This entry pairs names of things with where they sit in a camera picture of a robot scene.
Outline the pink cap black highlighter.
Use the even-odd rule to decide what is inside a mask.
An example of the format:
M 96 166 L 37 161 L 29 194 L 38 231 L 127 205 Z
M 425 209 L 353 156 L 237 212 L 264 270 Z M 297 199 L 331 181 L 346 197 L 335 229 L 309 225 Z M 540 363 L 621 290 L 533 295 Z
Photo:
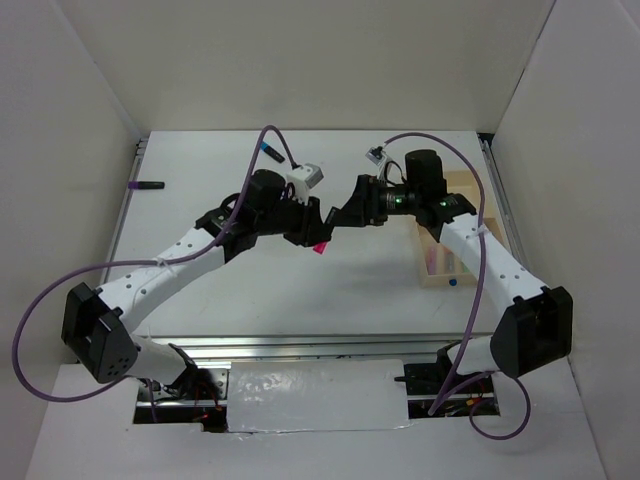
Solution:
M 323 254 L 323 253 L 324 253 L 324 251 L 325 251 L 325 249 L 326 249 L 326 247 L 327 247 L 328 243 L 329 243 L 331 240 L 330 240 L 329 242 L 327 242 L 327 243 L 322 243 L 322 244 L 319 244 L 319 245 L 315 245 L 315 244 L 314 244 L 314 226 L 315 226 L 318 222 L 320 222 L 320 221 L 327 221 L 327 222 L 331 222 L 331 223 L 334 225 L 333 220 L 334 220 L 334 215 L 335 215 L 335 212 L 336 212 L 336 211 L 337 211 L 337 208 L 336 208 L 336 207 L 332 207 L 332 208 L 329 210 L 329 213 L 328 213 L 328 215 L 327 215 L 327 217 L 326 217 L 326 219 L 325 219 L 325 220 L 321 220 L 320 218 L 318 218 L 317 220 L 314 220 L 314 221 L 311 223 L 311 226 L 309 227 L 309 243 L 310 243 L 310 245 L 311 245 L 311 247 L 312 247 L 312 250 L 313 250 L 314 252 L 318 253 L 318 254 Z

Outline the pastel lilac highlighter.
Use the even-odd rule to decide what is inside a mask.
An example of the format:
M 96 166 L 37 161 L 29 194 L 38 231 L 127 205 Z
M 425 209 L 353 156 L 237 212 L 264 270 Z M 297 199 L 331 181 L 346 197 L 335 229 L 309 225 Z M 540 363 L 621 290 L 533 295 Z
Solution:
M 426 268 L 430 276 L 439 275 L 439 248 L 435 245 L 427 248 Z

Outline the blue cap black highlighter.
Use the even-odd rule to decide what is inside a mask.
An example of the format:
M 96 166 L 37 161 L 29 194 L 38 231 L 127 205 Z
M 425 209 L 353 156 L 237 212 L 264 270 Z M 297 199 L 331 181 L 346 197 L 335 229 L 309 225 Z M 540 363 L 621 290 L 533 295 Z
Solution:
M 265 155 L 269 156 L 277 163 L 282 164 L 285 162 L 285 157 L 268 143 L 262 142 L 260 145 L 260 149 Z

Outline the pastel orange cap highlighter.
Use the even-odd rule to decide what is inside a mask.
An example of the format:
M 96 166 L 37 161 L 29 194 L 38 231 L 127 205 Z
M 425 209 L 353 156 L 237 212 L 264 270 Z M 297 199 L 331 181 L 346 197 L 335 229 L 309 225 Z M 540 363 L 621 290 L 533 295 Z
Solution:
M 455 272 L 455 256 L 452 252 L 445 253 L 445 271 L 447 273 Z

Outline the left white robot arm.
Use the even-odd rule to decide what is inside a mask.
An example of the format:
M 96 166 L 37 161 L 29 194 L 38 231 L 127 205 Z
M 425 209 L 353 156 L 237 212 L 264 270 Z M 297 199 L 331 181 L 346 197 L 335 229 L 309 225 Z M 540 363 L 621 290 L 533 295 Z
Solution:
M 312 247 L 329 240 L 320 201 L 311 189 L 324 175 L 312 164 L 286 175 L 260 169 L 244 194 L 232 194 L 179 241 L 124 277 L 96 288 L 81 283 L 67 295 L 62 340 L 100 384 L 149 379 L 176 399 L 212 380 L 186 352 L 135 335 L 141 322 L 191 282 L 253 248 L 258 237 L 281 235 Z

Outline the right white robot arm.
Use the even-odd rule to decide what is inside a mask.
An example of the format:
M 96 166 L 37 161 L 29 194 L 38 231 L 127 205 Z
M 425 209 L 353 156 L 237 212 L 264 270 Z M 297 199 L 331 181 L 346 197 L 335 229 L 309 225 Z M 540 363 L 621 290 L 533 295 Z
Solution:
M 433 150 L 405 156 L 406 180 L 388 186 L 361 175 L 349 200 L 331 209 L 333 227 L 380 226 L 392 215 L 410 215 L 450 250 L 488 294 L 501 318 L 490 336 L 447 350 L 436 369 L 448 392 L 460 391 L 471 374 L 498 371 L 519 378 L 567 356 L 572 347 L 573 299 L 563 287 L 549 288 L 528 272 L 485 227 L 480 211 L 451 193 L 442 160 Z

